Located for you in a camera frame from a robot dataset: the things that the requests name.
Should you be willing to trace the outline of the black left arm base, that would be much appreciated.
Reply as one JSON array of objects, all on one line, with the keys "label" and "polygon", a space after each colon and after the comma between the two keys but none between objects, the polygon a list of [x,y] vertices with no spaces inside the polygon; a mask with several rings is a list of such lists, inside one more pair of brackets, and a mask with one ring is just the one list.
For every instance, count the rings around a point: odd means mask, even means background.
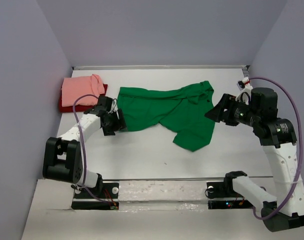
[{"label": "black left arm base", "polygon": [[72,184],[74,190],[71,208],[73,210],[118,211],[120,185],[117,181],[104,181],[102,190],[89,188],[89,192]]}]

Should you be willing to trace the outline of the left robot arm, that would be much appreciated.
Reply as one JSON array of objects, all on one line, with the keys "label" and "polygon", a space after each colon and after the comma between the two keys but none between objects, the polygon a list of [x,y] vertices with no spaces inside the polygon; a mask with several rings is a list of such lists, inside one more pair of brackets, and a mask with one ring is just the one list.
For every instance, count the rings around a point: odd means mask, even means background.
[{"label": "left robot arm", "polygon": [[102,176],[87,168],[85,142],[98,130],[106,137],[127,129],[123,111],[115,109],[116,105],[116,99],[99,96],[97,104],[87,109],[81,118],[74,112],[76,124],[70,130],[46,141],[42,167],[45,179],[85,188],[93,198],[102,194]]}]

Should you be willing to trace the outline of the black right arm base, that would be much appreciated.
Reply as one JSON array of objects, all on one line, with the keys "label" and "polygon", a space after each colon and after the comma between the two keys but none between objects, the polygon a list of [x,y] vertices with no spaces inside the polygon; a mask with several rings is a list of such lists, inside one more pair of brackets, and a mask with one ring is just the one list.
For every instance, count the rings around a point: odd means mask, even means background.
[{"label": "black right arm base", "polygon": [[204,191],[209,210],[252,209],[253,205],[241,194],[228,190],[222,181],[206,183]]}]

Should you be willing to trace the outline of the green t shirt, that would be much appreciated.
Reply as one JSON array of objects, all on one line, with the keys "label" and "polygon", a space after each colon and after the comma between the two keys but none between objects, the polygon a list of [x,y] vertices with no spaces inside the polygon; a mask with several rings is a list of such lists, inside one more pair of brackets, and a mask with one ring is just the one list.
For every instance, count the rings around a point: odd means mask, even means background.
[{"label": "green t shirt", "polygon": [[117,106],[123,111],[129,132],[160,124],[176,133],[174,144],[195,152],[212,140],[215,122],[205,113],[214,106],[213,94],[209,81],[168,91],[121,87]]}]

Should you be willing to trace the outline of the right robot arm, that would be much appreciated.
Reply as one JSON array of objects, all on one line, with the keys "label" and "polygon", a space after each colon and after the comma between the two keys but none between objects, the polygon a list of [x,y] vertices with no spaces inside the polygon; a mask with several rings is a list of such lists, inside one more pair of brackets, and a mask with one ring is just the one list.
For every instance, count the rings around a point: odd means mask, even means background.
[{"label": "right robot arm", "polygon": [[275,185],[275,195],[255,184],[243,171],[225,174],[223,181],[209,183],[210,199],[244,197],[254,216],[270,232],[304,227],[304,184],[300,174],[302,160],[297,157],[297,137],[293,124],[278,117],[278,95],[270,88],[256,87],[243,95],[224,94],[205,117],[227,126],[244,124],[252,128],[267,157]]}]

